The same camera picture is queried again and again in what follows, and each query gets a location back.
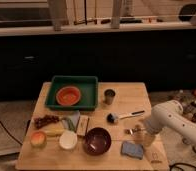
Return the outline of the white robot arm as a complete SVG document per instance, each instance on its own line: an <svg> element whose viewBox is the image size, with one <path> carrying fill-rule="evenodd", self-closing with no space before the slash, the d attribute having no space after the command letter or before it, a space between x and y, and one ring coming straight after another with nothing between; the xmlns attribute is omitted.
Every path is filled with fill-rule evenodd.
<svg viewBox="0 0 196 171"><path fill-rule="evenodd" d="M160 133L164 127L169 127L196 146L196 123L187 120L182 114L181 103L170 100L155 105L151 109L151 114L142 120L142 124L151 135Z"/></svg>

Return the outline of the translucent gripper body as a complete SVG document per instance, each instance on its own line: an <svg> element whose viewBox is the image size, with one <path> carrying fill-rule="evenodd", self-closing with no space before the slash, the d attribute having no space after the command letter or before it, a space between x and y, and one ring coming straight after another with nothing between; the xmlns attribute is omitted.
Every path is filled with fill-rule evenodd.
<svg viewBox="0 0 196 171"><path fill-rule="evenodd" d="M141 125L136 125L134 130L135 140L140 142L144 147L149 147L156 138L155 135L148 133Z"/></svg>

